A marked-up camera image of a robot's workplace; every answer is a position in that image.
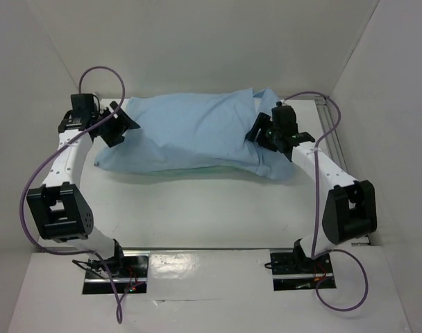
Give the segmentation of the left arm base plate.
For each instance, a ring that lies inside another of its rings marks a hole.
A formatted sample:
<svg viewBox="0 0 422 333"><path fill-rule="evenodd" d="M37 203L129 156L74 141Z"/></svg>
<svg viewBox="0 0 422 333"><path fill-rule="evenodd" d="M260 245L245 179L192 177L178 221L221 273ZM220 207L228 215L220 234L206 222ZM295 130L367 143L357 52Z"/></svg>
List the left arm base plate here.
<svg viewBox="0 0 422 333"><path fill-rule="evenodd" d="M99 261L77 261L85 271L83 280L83 295L112 294L110 279ZM121 268L112 268L112 280L117 293L139 294L147 292L147 277L149 270L149 253L124 253Z"/></svg>

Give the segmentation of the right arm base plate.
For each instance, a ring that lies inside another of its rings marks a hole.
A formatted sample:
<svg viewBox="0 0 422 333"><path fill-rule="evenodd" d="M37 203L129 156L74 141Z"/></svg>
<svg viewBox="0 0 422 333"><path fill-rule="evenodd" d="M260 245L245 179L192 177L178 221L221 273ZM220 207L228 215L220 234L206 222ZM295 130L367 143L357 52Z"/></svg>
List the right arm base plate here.
<svg viewBox="0 0 422 333"><path fill-rule="evenodd" d="M271 271L274 291L300 291L336 289L332 263L329 255L299 266L291 252L270 253L270 262L264 264Z"/></svg>

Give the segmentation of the light blue pillowcase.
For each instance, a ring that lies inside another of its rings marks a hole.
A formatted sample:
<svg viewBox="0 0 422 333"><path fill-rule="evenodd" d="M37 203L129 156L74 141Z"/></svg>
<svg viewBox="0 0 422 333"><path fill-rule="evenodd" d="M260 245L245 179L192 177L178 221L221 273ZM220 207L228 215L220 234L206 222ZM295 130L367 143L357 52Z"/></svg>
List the light blue pillowcase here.
<svg viewBox="0 0 422 333"><path fill-rule="evenodd" d="M287 180L294 166L286 157L245 139L259 113L271 114L277 101L269 88L130 98L125 111L140 128L127 131L123 143L104 148L94 164L115 173L229 167Z"/></svg>

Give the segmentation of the aluminium table edge rail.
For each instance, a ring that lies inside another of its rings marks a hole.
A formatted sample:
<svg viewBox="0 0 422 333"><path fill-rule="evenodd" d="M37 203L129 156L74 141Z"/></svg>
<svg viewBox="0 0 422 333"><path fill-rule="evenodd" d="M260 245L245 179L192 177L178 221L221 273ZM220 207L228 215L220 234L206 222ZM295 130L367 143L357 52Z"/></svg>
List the aluminium table edge rail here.
<svg viewBox="0 0 422 333"><path fill-rule="evenodd" d="M123 247L124 251L191 251L191 250L272 250L273 252L292 252L293 247Z"/></svg>

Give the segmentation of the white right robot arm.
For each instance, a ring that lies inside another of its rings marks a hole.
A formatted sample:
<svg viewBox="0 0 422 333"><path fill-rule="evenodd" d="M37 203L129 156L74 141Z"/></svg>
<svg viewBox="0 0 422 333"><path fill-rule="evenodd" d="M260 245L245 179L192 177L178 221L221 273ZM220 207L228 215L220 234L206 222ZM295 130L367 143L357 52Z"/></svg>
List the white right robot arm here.
<svg viewBox="0 0 422 333"><path fill-rule="evenodd" d="M377 229L375 189L343 171L317 145L311 134L300 132L296 113L279 103L272 114L259 113L246 140L282 153L300 167L316 185L316 227L294 243L292 264L309 271L316 258L339 244L371 234Z"/></svg>

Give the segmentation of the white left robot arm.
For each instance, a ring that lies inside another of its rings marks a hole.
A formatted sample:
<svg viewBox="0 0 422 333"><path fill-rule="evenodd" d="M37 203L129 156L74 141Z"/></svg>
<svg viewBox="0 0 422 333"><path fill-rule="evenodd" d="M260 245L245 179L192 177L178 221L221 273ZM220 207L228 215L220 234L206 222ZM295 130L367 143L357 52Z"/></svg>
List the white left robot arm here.
<svg viewBox="0 0 422 333"><path fill-rule="evenodd" d="M26 192L26 202L42 239L71 244L90 256L90 268L111 277L126 268L122 247L94 225L94 213L79 187L94 140L112 148L139 125L113 101L102 104L94 94L73 94L71 109L58 126L59 154L39 187Z"/></svg>

